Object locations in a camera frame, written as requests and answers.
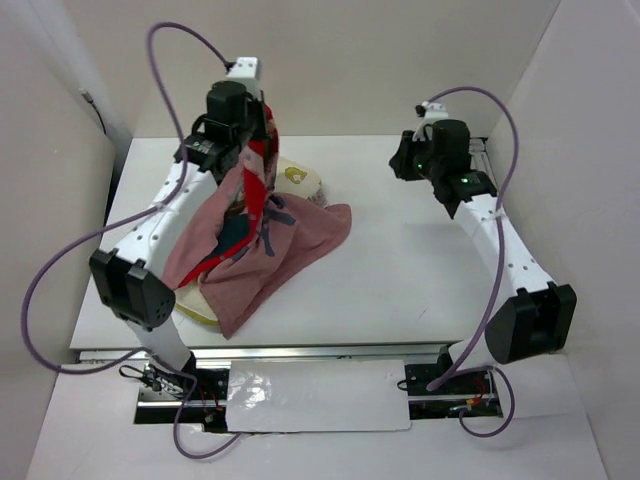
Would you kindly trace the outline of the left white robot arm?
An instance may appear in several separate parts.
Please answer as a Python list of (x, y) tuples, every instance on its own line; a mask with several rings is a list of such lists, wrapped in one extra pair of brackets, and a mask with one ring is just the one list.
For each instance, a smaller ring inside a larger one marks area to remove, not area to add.
[(161, 385), (176, 399), (193, 394), (198, 376), (189, 368), (192, 353), (171, 318), (174, 289), (162, 278), (170, 254), (197, 211), (214, 198), (225, 206), (244, 199), (248, 231), (238, 244), (246, 245), (261, 222), (266, 197), (262, 160), (247, 146), (267, 137), (267, 109), (257, 80), (228, 76), (212, 85), (206, 105), (181, 141), (149, 213), (114, 248), (97, 249), (89, 260), (101, 302), (165, 371)]

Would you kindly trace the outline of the cream yellow pillow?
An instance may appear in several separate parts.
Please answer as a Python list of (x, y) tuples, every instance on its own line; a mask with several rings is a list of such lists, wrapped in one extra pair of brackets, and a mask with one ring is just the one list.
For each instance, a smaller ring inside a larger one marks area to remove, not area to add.
[[(296, 195), (324, 208), (326, 194), (320, 175), (312, 168), (279, 157), (274, 192)], [(202, 276), (176, 290), (175, 310), (206, 327), (219, 329), (216, 314), (200, 291)]]

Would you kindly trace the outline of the red printed pillowcase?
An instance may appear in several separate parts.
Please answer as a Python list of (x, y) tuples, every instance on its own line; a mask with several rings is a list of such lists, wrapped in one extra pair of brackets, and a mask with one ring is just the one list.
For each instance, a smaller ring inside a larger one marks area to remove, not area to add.
[(279, 136), (251, 141), (198, 208), (164, 267), (180, 306), (213, 320), (230, 339), (282, 285), (339, 247), (352, 226), (347, 204), (319, 206), (275, 189)]

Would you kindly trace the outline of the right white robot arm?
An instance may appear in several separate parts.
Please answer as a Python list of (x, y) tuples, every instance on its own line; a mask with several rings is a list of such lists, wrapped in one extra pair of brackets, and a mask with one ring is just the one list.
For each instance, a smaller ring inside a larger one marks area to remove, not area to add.
[(472, 337), (446, 347), (436, 379), (460, 391), (471, 368), (509, 364), (564, 348), (577, 295), (540, 266), (499, 203), (489, 176), (471, 165), (467, 125), (427, 112), (406, 130), (389, 165), (397, 178), (427, 180), (436, 200), (468, 235), (494, 276), (488, 306)]

